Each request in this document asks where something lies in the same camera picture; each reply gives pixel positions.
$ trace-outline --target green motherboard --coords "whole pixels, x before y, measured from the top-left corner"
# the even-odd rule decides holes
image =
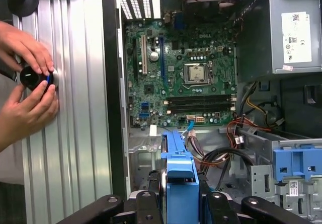
[[[235,110],[232,30],[164,21],[125,27],[128,109],[133,127],[224,125]]]

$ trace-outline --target ram slot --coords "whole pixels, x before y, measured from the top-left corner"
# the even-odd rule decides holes
[[[159,45],[160,45],[160,71],[161,77],[163,79],[164,85],[167,85],[167,78],[166,78],[166,63],[165,63],[165,42],[164,38],[159,38]]]
[[[232,107],[230,95],[171,97],[167,98],[167,110],[172,113],[184,112],[220,112],[229,111]]]
[[[142,74],[147,74],[146,36],[141,36]]]
[[[138,62],[137,62],[137,46],[136,46],[136,39],[132,38],[132,48],[133,48],[133,55],[132,55],[132,62],[133,62],[133,74],[134,80],[137,82],[139,69],[138,69]]]

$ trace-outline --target metal side panel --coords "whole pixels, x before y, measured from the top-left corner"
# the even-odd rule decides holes
[[[60,75],[57,118],[23,141],[28,223],[57,223],[112,192],[102,0],[40,0],[14,25],[45,44]]]

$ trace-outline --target power supply label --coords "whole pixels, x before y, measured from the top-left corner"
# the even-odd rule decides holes
[[[284,63],[312,61],[310,17],[306,12],[282,14]]]

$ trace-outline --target hand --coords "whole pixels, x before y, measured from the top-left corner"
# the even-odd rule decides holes
[[[24,87],[14,88],[0,111],[0,152],[50,123],[58,111],[55,86],[43,81],[26,99],[19,102]]]
[[[22,57],[38,74],[49,75],[54,64],[48,50],[27,32],[0,21],[0,58],[14,71],[20,72],[22,66],[14,54]]]

